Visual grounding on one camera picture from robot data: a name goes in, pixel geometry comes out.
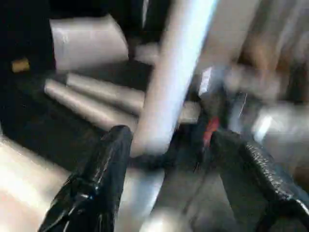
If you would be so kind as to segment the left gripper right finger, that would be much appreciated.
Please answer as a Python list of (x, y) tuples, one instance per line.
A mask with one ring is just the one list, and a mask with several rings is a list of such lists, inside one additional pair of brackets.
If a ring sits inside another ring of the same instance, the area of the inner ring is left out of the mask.
[(219, 130), (212, 153), (242, 232), (309, 230), (308, 194), (257, 142)]

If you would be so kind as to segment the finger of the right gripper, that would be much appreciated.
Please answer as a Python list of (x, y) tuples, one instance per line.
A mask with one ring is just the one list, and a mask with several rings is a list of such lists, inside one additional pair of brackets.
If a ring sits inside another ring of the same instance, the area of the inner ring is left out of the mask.
[(172, 143), (166, 153), (144, 153), (130, 158), (130, 167), (138, 169), (193, 169), (193, 146)]

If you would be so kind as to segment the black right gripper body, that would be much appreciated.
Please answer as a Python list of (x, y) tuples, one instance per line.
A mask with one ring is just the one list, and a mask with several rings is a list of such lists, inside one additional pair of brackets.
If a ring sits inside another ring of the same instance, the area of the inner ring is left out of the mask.
[(210, 147), (212, 134), (227, 127), (229, 101), (224, 91), (204, 92), (198, 97), (201, 110), (194, 125), (193, 144), (198, 154), (203, 155)]

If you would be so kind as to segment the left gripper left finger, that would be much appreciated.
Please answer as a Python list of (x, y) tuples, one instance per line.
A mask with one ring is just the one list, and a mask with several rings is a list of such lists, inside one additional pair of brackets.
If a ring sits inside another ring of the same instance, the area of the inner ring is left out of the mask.
[(133, 134), (111, 128), (70, 174), (46, 212), (40, 232), (112, 232), (124, 188)]

